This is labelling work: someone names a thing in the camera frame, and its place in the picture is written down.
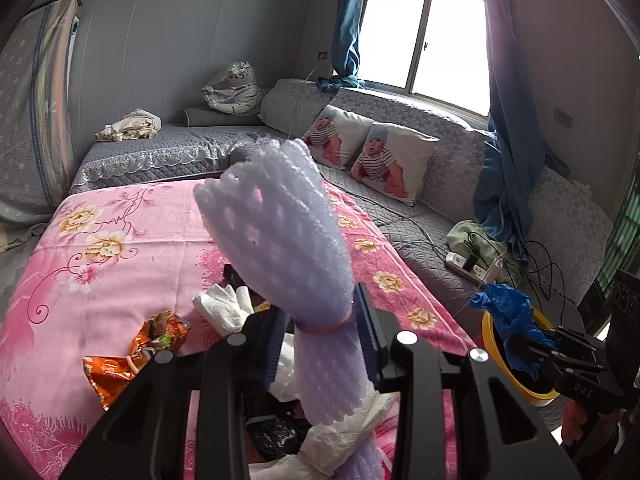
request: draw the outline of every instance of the white wall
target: white wall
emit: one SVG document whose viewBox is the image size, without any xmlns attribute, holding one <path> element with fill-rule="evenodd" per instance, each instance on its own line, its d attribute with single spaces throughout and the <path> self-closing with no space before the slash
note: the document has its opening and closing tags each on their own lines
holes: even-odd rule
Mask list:
<svg viewBox="0 0 640 480">
<path fill-rule="evenodd" d="M 204 104 L 201 86 L 233 59 L 291 77 L 309 0 L 82 2 L 69 89 L 79 155 L 135 108 L 171 121 Z"/>
<path fill-rule="evenodd" d="M 612 215 L 635 159 L 638 53 L 603 0 L 518 0 L 518 15 L 542 136 Z"/>
<path fill-rule="evenodd" d="M 296 61 L 295 77 L 310 79 L 329 77 L 332 73 L 331 43 L 334 35 L 335 13 L 338 0 L 311 0 L 302 31 Z M 327 52 L 327 59 L 318 59 L 318 52 Z"/>
</svg>

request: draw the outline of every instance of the rubber band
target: rubber band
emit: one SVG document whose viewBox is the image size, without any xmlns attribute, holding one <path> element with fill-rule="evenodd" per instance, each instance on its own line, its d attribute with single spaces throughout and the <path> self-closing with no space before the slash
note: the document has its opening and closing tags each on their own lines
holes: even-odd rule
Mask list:
<svg viewBox="0 0 640 480">
<path fill-rule="evenodd" d="M 312 326 L 303 325 L 298 320 L 296 320 L 296 326 L 298 327 L 300 332 L 304 332 L 305 334 L 329 335 L 329 334 L 334 334 L 336 332 L 340 332 L 340 330 L 342 330 L 351 322 L 352 318 L 353 318 L 353 309 L 351 308 L 351 305 L 350 305 L 349 310 L 347 311 L 347 314 L 345 314 L 342 320 L 335 325 L 312 327 Z"/>
</svg>

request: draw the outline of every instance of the crumpled white cloth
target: crumpled white cloth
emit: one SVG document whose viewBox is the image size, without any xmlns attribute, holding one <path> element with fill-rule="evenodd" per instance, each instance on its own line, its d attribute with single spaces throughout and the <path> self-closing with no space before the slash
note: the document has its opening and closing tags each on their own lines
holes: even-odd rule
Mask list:
<svg viewBox="0 0 640 480">
<path fill-rule="evenodd" d="M 137 108 L 124 119 L 106 124 L 104 130 L 95 134 L 96 140 L 151 139 L 162 127 L 160 117 Z"/>
<path fill-rule="evenodd" d="M 222 288 L 215 284 L 193 298 L 193 306 L 222 337 L 240 332 L 247 317 L 254 313 L 249 289 L 245 286 L 234 290 L 231 285 Z M 269 393 L 280 402 L 300 398 L 293 363 L 293 334 L 286 333 L 280 349 L 276 378 L 269 387 Z"/>
<path fill-rule="evenodd" d="M 306 434 L 296 455 L 249 464 L 252 480 L 327 480 L 385 418 L 397 394 L 379 394 L 367 382 L 362 405 L 353 415 L 328 426 L 318 424 Z"/>
</svg>

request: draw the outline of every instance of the electrical outlet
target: electrical outlet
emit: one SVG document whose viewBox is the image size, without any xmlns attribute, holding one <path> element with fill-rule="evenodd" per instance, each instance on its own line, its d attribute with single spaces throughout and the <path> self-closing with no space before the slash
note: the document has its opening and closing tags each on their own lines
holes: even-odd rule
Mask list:
<svg viewBox="0 0 640 480">
<path fill-rule="evenodd" d="M 449 269 L 453 270 L 455 273 L 459 274 L 466 280 L 469 280 L 471 283 L 475 283 L 479 285 L 484 280 L 486 276 L 486 270 L 482 267 L 474 265 L 474 268 L 471 269 L 471 272 L 467 272 L 462 266 L 465 264 L 465 259 L 456 253 L 449 253 L 445 259 L 444 264 L 449 267 Z"/>
</svg>

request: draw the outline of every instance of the orange snack bag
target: orange snack bag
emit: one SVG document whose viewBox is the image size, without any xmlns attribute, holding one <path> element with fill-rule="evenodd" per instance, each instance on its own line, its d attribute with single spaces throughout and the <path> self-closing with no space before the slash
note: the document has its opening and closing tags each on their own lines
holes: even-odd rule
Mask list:
<svg viewBox="0 0 640 480">
<path fill-rule="evenodd" d="M 187 339 L 191 325 L 173 312 L 160 312 L 145 321 L 131 342 L 127 357 L 86 356 L 84 373 L 105 410 L 160 350 L 176 352 Z"/>
</svg>

